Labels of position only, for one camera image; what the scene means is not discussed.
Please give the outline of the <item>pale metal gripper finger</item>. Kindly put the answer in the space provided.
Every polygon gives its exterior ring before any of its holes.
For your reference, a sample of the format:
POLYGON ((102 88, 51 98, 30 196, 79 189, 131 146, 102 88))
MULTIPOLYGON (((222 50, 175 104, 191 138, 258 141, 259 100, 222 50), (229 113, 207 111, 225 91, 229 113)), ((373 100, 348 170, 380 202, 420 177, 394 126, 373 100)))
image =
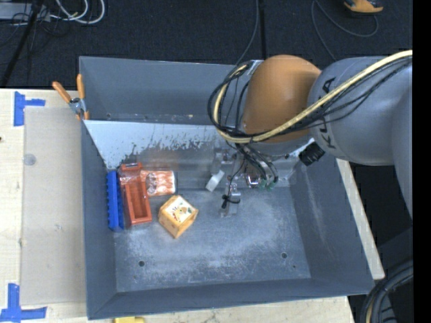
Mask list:
POLYGON ((217 174, 213 174, 208 180, 205 189, 210 192, 213 192, 217 188, 218 184, 221 182, 222 178, 224 177, 224 174, 225 172, 222 170, 220 170, 217 174))
POLYGON ((221 217, 229 217, 237 214, 238 206, 241 202, 241 193, 236 183, 229 184, 222 195, 222 205, 220 209, 221 217))

